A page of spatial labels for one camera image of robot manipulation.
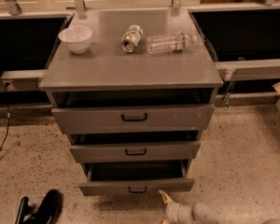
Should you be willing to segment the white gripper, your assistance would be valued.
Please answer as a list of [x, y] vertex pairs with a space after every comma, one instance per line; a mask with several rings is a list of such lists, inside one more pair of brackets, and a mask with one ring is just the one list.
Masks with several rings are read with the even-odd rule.
[[192, 208], [181, 203], [173, 202], [172, 198], [163, 190], [159, 189], [163, 203], [168, 204], [165, 210], [165, 218], [161, 224], [192, 224], [194, 217]]

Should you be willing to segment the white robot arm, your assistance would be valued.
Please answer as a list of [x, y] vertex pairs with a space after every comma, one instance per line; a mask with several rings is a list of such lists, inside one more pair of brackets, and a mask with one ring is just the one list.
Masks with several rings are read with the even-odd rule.
[[159, 189], [165, 204], [161, 224], [231, 224], [206, 203], [184, 205], [175, 202], [165, 191]]

